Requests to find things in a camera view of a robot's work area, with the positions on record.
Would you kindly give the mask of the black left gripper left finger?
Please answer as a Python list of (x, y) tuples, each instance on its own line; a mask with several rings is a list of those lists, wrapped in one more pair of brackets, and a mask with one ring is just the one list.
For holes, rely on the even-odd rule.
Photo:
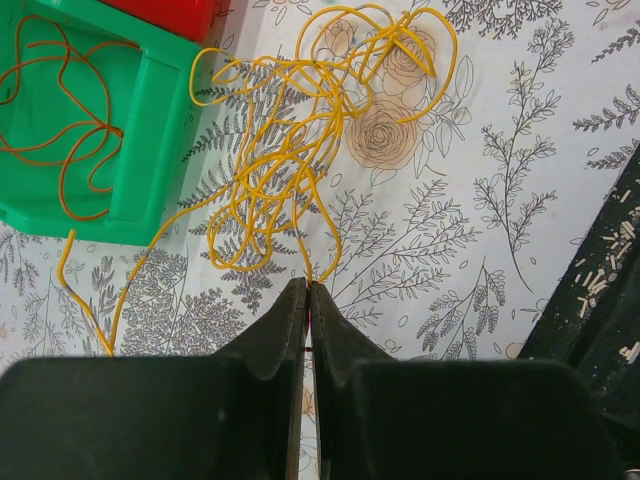
[(36, 358), (1, 378), (5, 479), (294, 479), (306, 283), (216, 353)]

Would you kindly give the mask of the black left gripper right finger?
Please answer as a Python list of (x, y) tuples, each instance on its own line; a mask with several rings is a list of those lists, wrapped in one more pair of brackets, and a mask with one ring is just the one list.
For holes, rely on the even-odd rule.
[(548, 361), (399, 361), (310, 289), (324, 479), (620, 479), (594, 401)]

